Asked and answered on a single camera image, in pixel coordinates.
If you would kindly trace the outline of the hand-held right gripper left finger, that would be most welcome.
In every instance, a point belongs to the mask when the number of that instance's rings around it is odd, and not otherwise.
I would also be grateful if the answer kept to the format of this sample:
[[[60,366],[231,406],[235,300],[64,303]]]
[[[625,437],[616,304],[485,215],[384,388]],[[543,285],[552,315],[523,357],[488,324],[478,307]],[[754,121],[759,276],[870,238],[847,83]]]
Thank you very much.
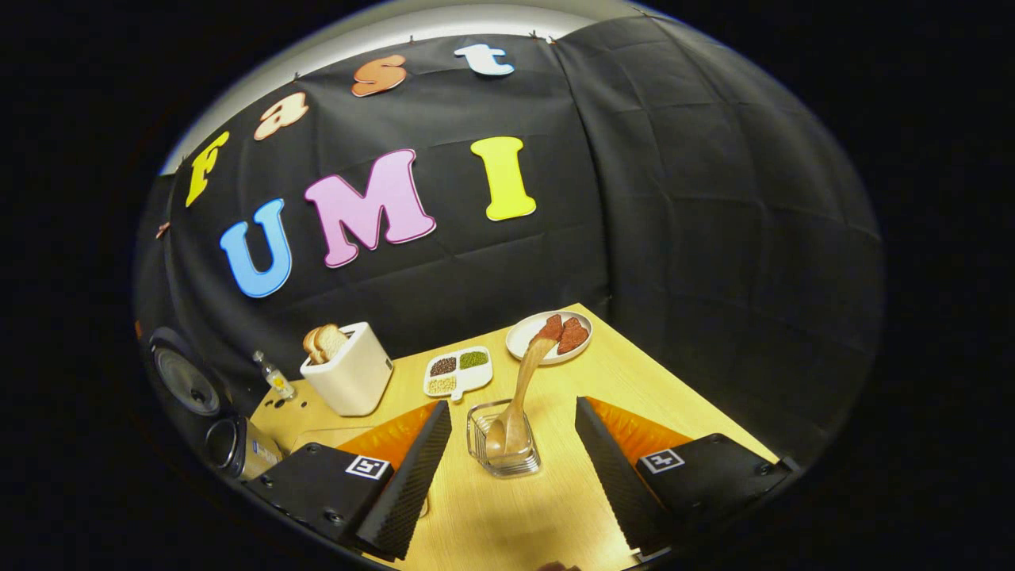
[[[432,401],[341,446],[308,442],[246,487],[326,541],[404,559],[450,433],[449,405]]]

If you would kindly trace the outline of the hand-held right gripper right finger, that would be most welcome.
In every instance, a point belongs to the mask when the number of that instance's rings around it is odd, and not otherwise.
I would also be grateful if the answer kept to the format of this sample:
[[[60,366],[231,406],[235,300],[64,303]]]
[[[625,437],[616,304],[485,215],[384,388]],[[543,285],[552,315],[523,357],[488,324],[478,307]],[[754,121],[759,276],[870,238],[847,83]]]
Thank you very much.
[[[630,548],[682,550],[764,502],[795,471],[731,437],[690,438],[593,397],[576,399],[576,433]]]

